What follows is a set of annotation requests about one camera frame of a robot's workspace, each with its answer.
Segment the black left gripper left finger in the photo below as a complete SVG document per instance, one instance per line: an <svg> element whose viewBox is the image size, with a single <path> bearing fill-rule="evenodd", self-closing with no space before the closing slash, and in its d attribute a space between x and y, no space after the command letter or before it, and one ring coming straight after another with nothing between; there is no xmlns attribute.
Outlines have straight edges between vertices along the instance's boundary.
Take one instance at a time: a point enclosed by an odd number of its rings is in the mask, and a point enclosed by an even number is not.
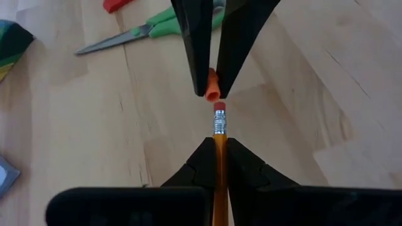
<svg viewBox="0 0 402 226"><path fill-rule="evenodd" d="M47 226L211 226L216 186L215 142L205 138L159 187L76 187L45 212Z"/></svg>

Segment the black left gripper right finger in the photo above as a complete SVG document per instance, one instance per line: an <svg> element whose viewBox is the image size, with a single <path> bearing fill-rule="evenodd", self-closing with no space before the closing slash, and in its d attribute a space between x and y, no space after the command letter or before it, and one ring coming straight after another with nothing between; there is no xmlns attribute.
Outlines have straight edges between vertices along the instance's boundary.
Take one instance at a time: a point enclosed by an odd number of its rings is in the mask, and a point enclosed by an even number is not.
<svg viewBox="0 0 402 226"><path fill-rule="evenodd" d="M227 167L235 226L402 226L402 190L300 185L234 138Z"/></svg>

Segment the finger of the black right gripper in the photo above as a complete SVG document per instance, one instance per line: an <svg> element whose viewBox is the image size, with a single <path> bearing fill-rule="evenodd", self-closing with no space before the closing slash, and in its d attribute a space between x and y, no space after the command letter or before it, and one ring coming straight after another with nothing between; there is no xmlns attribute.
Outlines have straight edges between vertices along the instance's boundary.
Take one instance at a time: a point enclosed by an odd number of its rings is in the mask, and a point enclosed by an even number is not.
<svg viewBox="0 0 402 226"><path fill-rule="evenodd" d="M281 0L226 0L216 72L225 99L265 22Z"/></svg>
<svg viewBox="0 0 402 226"><path fill-rule="evenodd" d="M194 92L205 95L210 63L213 0L171 0L182 32Z"/></svg>

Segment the green handled scissors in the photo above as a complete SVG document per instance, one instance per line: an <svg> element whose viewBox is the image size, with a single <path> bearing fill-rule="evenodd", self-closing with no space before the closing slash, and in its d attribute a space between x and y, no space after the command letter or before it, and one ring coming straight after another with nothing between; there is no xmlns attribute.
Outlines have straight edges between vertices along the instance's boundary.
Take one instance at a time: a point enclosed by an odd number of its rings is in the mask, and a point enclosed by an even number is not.
<svg viewBox="0 0 402 226"><path fill-rule="evenodd" d="M186 35L189 35L191 31L195 31L197 28L200 28L201 31L205 31L207 29L205 26L208 22L212 23L212 30L216 29L221 24L224 17L225 3L214 1L213 5L211 16L206 16L205 14L197 18L190 16L188 21L184 22L183 27L185 28ZM179 25L178 18L172 6L150 17L146 20L145 24L85 46L77 50L75 55L85 55L144 38L154 39L166 35L182 35L181 26Z"/></svg>

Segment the orange pencil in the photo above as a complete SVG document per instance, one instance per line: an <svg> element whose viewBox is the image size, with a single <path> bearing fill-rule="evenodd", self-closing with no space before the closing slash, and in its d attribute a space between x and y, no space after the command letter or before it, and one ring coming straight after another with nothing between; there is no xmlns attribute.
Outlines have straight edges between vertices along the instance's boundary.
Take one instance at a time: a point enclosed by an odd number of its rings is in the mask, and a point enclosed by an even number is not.
<svg viewBox="0 0 402 226"><path fill-rule="evenodd" d="M228 226L228 185L227 185L227 119L226 105L214 104L214 134L216 149L216 186L214 191L213 226Z"/></svg>

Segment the orange pencil cap eraser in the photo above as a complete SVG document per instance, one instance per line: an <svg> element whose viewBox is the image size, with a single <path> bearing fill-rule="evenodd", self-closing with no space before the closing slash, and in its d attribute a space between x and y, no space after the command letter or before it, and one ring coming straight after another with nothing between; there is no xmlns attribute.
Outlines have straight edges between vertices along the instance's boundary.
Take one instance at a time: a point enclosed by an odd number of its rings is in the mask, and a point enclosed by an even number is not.
<svg viewBox="0 0 402 226"><path fill-rule="evenodd" d="M219 77L213 68L209 68L205 99L208 102L217 102L220 98Z"/></svg>

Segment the red eraser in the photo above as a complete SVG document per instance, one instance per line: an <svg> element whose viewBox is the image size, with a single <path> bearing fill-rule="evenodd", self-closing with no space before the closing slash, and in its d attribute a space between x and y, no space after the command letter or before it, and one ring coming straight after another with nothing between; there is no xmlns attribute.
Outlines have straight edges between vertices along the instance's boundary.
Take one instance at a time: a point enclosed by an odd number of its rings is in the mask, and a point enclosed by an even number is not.
<svg viewBox="0 0 402 226"><path fill-rule="evenodd" d="M109 13L113 13L133 0L103 0L103 8Z"/></svg>

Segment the yellow green crayon box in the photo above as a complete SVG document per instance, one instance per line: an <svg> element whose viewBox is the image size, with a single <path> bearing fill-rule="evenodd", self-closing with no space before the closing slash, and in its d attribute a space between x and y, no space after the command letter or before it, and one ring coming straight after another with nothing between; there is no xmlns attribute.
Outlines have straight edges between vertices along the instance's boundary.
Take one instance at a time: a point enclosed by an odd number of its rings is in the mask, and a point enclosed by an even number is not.
<svg viewBox="0 0 402 226"><path fill-rule="evenodd" d="M35 37L18 23L0 19L0 82L34 39Z"/></svg>

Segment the pale blue sticky note pad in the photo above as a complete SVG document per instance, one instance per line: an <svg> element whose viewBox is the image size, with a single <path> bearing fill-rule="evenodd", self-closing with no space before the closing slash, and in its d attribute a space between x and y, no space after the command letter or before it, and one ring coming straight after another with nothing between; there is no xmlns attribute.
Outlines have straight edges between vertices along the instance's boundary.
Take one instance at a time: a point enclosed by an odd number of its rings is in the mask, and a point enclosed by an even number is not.
<svg viewBox="0 0 402 226"><path fill-rule="evenodd" d="M11 189L20 173L20 170L8 163L6 159L0 155L0 199Z"/></svg>

